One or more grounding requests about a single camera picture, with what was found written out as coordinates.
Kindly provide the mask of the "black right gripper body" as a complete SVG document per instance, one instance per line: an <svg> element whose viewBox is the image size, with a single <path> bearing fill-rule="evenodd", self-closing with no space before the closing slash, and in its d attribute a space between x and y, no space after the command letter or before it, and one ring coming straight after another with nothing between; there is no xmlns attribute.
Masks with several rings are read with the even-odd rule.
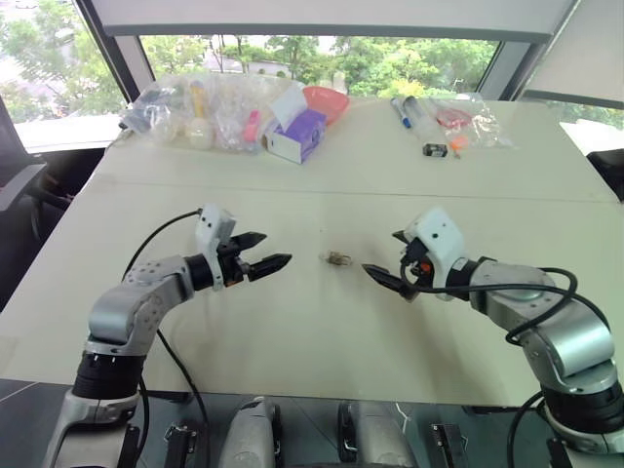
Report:
<svg viewBox="0 0 624 468"><path fill-rule="evenodd" d="M421 293L429 290L433 284L434 267L428 257L427 247L418 239L409 241L406 237L401 237L400 241L405 244L400 260L400 293Z"/></svg>

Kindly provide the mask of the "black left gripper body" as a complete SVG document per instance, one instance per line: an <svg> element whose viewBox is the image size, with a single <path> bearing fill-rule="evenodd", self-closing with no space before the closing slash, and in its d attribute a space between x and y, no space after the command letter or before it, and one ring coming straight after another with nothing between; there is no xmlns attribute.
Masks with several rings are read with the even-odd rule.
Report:
<svg viewBox="0 0 624 468"><path fill-rule="evenodd" d="M229 241L218 244L216 249L217 260L221 269L223 285L226 288L243 281L244 273L240 253L250 247L250 235L233 236Z"/></svg>

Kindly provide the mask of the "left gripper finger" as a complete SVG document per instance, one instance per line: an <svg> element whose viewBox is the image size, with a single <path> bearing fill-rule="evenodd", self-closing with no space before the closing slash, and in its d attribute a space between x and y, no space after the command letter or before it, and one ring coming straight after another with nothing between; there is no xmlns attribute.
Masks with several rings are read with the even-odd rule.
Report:
<svg viewBox="0 0 624 468"><path fill-rule="evenodd" d="M274 253L249 266L247 276L250 282L270 276L284 268L293 258L289 253Z"/></svg>
<svg viewBox="0 0 624 468"><path fill-rule="evenodd" d="M246 232L237 236L237 243L241 251L251 249L267 238L266 234L259 232Z"/></svg>

